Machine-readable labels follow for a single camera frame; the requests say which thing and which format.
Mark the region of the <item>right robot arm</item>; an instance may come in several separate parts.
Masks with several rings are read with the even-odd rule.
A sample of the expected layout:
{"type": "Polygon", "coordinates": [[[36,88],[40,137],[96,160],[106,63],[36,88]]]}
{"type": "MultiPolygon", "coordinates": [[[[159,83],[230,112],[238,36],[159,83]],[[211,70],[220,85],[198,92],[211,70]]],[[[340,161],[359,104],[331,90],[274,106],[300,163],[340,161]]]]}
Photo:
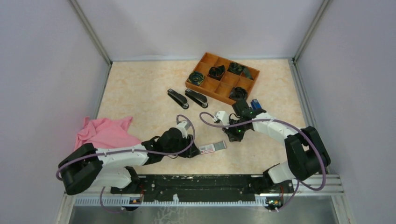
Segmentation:
{"type": "Polygon", "coordinates": [[[266,191],[276,192],[286,180],[296,178],[304,181],[330,165],[330,156],[316,128],[308,126],[299,129],[275,119],[256,100],[250,104],[239,100],[232,108],[235,119],[225,111],[215,114],[215,118],[224,125],[222,130],[230,142],[240,142],[245,132],[252,130],[285,146],[287,161],[274,165],[263,173],[263,187],[266,191]]]}

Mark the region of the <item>black stapler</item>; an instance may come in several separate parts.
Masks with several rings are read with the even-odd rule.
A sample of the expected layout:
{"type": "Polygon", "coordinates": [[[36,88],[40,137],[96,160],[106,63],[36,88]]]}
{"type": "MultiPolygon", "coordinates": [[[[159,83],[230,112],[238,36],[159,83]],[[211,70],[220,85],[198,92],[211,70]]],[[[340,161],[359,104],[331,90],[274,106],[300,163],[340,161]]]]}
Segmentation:
{"type": "Polygon", "coordinates": [[[207,108],[208,103],[207,103],[207,97],[201,93],[198,93],[196,91],[193,91],[189,88],[185,90],[185,95],[190,98],[192,101],[197,103],[199,106],[202,108],[207,108]]]}
{"type": "Polygon", "coordinates": [[[185,96],[179,94],[178,92],[174,91],[173,89],[168,89],[167,94],[183,109],[187,110],[189,108],[189,104],[188,104],[188,101],[185,96]]]}

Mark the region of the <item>red white staple box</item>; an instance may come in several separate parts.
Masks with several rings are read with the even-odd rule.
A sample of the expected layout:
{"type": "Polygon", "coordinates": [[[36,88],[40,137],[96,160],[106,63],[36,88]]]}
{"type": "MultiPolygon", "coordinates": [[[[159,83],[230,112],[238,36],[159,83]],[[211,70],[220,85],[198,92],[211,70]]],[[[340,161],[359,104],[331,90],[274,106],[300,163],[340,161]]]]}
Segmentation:
{"type": "Polygon", "coordinates": [[[214,144],[200,146],[199,150],[201,155],[214,153],[216,151],[214,144]]]}

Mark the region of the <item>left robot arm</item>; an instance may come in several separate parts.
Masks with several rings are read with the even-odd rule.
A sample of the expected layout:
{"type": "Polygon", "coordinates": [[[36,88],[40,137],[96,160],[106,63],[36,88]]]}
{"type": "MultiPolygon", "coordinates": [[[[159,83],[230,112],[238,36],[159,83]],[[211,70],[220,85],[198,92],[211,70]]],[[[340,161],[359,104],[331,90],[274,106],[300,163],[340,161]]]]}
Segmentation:
{"type": "Polygon", "coordinates": [[[103,187],[134,193],[140,187],[135,167],[158,163],[165,156],[198,156],[200,150],[194,140],[186,127],[172,127],[132,147],[106,149],[86,143],[59,163],[56,177],[68,195],[103,187]]]}

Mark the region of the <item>tray of staple strips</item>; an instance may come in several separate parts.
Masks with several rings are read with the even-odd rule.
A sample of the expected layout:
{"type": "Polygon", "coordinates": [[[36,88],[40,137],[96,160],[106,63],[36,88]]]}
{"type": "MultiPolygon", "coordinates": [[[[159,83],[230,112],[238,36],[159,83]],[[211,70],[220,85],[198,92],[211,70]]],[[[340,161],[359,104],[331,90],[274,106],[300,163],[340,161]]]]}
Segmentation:
{"type": "Polygon", "coordinates": [[[225,141],[220,141],[220,142],[214,143],[213,145],[214,145],[215,150],[223,150],[223,149],[227,148],[225,141]]]}

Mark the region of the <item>blue stapler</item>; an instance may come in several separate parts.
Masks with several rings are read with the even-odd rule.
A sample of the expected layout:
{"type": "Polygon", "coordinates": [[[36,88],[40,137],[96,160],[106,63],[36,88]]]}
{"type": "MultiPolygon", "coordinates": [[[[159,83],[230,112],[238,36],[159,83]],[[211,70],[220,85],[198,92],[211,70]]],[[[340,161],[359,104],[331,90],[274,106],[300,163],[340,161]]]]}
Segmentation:
{"type": "Polygon", "coordinates": [[[252,107],[253,110],[261,111],[261,112],[266,112],[266,110],[264,110],[264,109],[262,108],[261,104],[259,103],[259,101],[258,101],[257,99],[253,99],[253,100],[250,102],[250,104],[251,104],[251,107],[252,107]]]}

